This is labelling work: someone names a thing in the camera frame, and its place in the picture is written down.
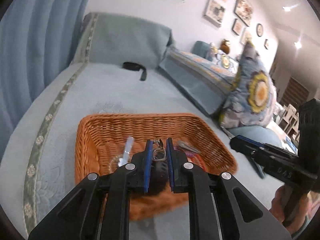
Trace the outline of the right hand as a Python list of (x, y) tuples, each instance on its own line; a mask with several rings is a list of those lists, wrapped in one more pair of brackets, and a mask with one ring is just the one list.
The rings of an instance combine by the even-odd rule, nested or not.
[[(272, 206), (270, 213), (281, 223), (285, 220), (284, 207), (283, 207), (283, 195), (285, 192), (285, 186), (281, 186), (277, 189), (274, 198), (272, 199)], [(310, 207), (310, 199), (307, 194), (302, 195), (298, 204), (298, 210), (292, 223), (286, 226), (289, 233), (296, 233), (304, 224), (308, 209)]]

